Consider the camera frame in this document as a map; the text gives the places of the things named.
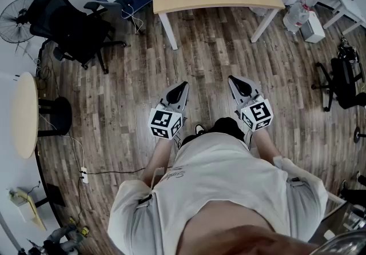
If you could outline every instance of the person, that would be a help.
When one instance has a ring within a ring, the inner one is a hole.
[[[61,238],[67,234],[73,234],[75,239],[60,243]],[[54,230],[52,234],[48,236],[46,241],[43,242],[43,247],[39,247],[30,241],[33,248],[28,251],[28,254],[38,254],[38,250],[39,254],[46,253],[49,255],[66,255],[77,247],[88,234],[89,229],[86,226],[84,226],[82,231],[79,232],[76,227],[75,220],[70,217],[70,223],[62,228]]]
[[[366,177],[359,171],[356,173],[357,182],[366,186]],[[358,204],[366,208],[366,190],[351,190],[347,188],[346,180],[343,180],[339,187],[339,196],[351,204]]]
[[[260,158],[235,120],[198,124],[166,172],[173,141],[159,139],[140,180],[124,181],[108,235],[124,254],[305,255],[325,212],[321,179],[283,158],[265,129]]]

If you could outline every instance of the wood plank flooring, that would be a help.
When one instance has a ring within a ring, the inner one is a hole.
[[[320,6],[316,12],[322,23],[333,16]],[[321,75],[315,63],[324,63],[330,71],[340,32],[353,23],[341,18],[325,31],[326,39],[313,44],[304,42],[300,33],[294,37],[285,30],[284,14],[278,13],[259,40],[251,43],[261,18],[248,8],[170,13],[179,47],[173,51],[152,7],[138,14],[144,21],[144,36],[134,35],[130,22],[105,13],[104,18],[116,28],[115,40],[129,45],[103,50],[108,75],[103,75],[96,59],[87,71],[76,61],[52,60],[49,54],[54,45],[48,45],[42,63],[54,66],[59,94],[71,103],[70,134],[83,144],[85,161],[79,144],[72,144],[68,137],[40,138],[38,148],[46,182],[59,186],[66,202],[65,208],[57,206],[64,223],[69,216],[78,217],[81,202],[80,225],[90,228],[83,254],[118,253],[106,234],[109,211],[121,182],[141,172],[89,176],[89,184],[84,184],[79,183],[78,167],[85,163],[89,173],[97,173],[146,166],[157,141],[146,127],[150,109],[163,89],[178,81],[190,84],[188,121],[180,131],[181,140],[193,133],[198,122],[210,127],[220,117],[238,120],[227,77],[243,75],[260,83],[269,98],[274,120],[268,131],[284,156],[320,177],[332,193],[357,169],[366,172],[365,142],[356,145],[352,140],[356,126],[366,130],[364,109],[343,110],[335,102],[331,112],[325,113],[321,92],[310,88]],[[359,27],[346,37],[365,61],[365,30]],[[40,96],[57,97],[53,75]],[[50,129],[42,118],[39,126]],[[360,187],[355,182],[351,185]]]

